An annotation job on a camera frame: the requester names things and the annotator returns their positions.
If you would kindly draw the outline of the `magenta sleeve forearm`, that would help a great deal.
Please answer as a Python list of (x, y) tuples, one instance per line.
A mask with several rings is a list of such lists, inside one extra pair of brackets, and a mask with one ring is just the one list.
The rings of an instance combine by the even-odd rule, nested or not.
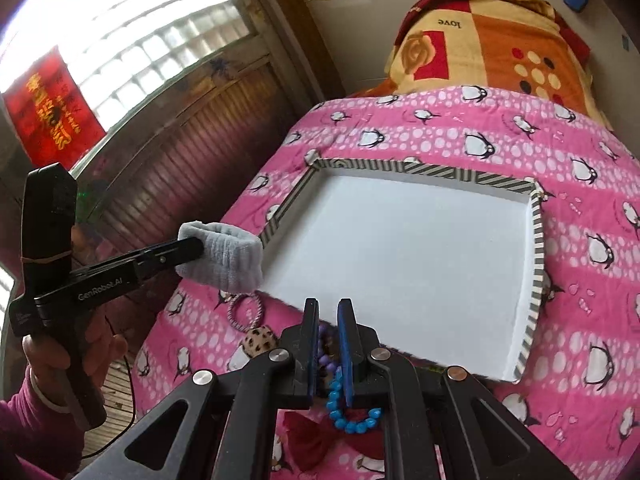
[(66, 479), (84, 445), (73, 415), (42, 394), (28, 366), (20, 391), (1, 401), (1, 478)]

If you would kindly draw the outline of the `person's left hand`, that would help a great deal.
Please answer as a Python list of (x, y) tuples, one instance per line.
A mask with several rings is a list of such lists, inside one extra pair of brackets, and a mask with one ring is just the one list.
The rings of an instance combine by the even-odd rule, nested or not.
[[(128, 350), (124, 336), (114, 334), (107, 323), (104, 307), (93, 312), (85, 333), (87, 343), (84, 370), (97, 389), (101, 388), (111, 362), (120, 360)], [(70, 356), (54, 339), (46, 335), (25, 336), (22, 347), (30, 367), (32, 383), (55, 406), (66, 408), (58, 374), (70, 366)]]

